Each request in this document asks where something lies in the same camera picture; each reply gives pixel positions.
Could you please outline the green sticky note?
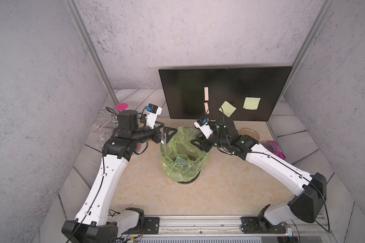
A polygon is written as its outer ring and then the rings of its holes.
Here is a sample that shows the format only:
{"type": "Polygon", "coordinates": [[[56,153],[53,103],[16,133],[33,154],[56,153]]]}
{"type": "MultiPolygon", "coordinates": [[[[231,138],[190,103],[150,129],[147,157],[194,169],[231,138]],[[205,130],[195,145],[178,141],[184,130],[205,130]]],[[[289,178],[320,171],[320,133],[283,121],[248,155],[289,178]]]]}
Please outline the green sticky note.
{"type": "Polygon", "coordinates": [[[257,110],[260,104],[261,98],[257,97],[246,97],[243,104],[243,109],[246,110],[257,110]]]}
{"type": "Polygon", "coordinates": [[[231,103],[229,103],[228,101],[224,101],[224,103],[220,106],[219,111],[222,112],[225,116],[231,117],[236,109],[237,108],[231,103]]]}

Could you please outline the blue sticky note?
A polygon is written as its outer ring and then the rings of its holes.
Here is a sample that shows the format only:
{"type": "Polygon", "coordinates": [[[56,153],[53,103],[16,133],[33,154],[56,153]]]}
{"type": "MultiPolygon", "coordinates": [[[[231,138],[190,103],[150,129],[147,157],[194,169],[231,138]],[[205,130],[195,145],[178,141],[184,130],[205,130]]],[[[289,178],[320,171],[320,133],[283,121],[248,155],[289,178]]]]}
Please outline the blue sticky note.
{"type": "Polygon", "coordinates": [[[178,165],[187,165],[189,162],[186,159],[177,156],[174,163],[178,165]]]}

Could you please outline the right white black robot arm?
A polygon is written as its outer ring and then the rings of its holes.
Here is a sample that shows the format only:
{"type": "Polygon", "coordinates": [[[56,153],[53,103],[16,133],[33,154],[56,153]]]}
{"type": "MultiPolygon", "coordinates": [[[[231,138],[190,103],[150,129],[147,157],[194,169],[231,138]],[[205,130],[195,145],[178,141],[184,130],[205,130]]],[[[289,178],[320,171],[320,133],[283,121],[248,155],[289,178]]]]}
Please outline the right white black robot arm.
{"type": "Polygon", "coordinates": [[[270,233],[277,226],[299,219],[314,223],[322,209],[326,209],[326,178],[294,167],[266,149],[249,135],[240,135],[232,120],[217,122],[200,118],[194,122],[200,130],[191,144],[204,152],[216,147],[220,152],[237,156],[273,176],[292,193],[289,199],[275,205],[266,205],[252,220],[242,227],[244,233],[270,233]]]}

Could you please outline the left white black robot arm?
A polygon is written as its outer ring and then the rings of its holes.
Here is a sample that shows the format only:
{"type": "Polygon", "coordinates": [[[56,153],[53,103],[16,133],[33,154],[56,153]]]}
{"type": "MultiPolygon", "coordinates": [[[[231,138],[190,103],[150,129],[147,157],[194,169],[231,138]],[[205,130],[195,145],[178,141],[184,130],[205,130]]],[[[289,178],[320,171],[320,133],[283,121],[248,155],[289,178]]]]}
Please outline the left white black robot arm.
{"type": "Polygon", "coordinates": [[[114,243],[124,233],[144,233],[142,209],[126,208],[116,216],[109,210],[118,181],[137,145],[154,141],[166,144],[177,133],[157,121],[162,108],[149,104],[142,113],[124,110],[117,114],[118,125],[102,148],[100,168],[91,190],[73,220],[67,220],[62,233],[72,243],[114,243]]]}

